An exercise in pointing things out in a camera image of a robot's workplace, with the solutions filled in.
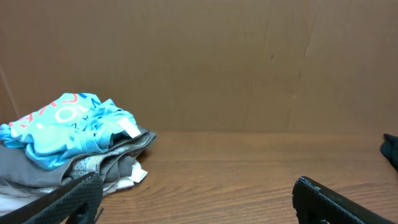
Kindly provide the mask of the light blue t-shirt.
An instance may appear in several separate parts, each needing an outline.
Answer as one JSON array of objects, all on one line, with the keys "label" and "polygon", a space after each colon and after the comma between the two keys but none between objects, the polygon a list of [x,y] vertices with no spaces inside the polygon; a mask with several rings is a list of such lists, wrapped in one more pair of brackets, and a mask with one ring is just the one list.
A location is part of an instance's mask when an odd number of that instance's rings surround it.
[{"label": "light blue t-shirt", "polygon": [[75,156],[108,152],[117,138],[140,134],[133,114],[91,93],[64,93],[38,111],[1,125],[2,143],[22,149],[46,170]]}]

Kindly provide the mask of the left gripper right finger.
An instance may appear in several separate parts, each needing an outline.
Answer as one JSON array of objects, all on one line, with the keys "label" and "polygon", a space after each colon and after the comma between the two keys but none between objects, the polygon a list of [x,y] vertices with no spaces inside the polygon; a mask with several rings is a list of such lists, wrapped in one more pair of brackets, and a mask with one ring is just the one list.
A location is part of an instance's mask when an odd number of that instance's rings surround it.
[{"label": "left gripper right finger", "polygon": [[394,224],[306,176],[296,181],[292,204],[300,224]]}]

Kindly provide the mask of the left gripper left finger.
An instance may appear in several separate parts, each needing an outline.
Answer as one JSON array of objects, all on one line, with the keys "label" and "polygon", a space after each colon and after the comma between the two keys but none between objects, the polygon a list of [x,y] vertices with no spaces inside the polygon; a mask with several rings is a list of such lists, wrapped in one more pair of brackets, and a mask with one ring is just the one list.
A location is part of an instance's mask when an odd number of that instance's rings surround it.
[{"label": "left gripper left finger", "polygon": [[4,224],[92,224],[103,209],[103,181],[90,172],[1,217]]}]

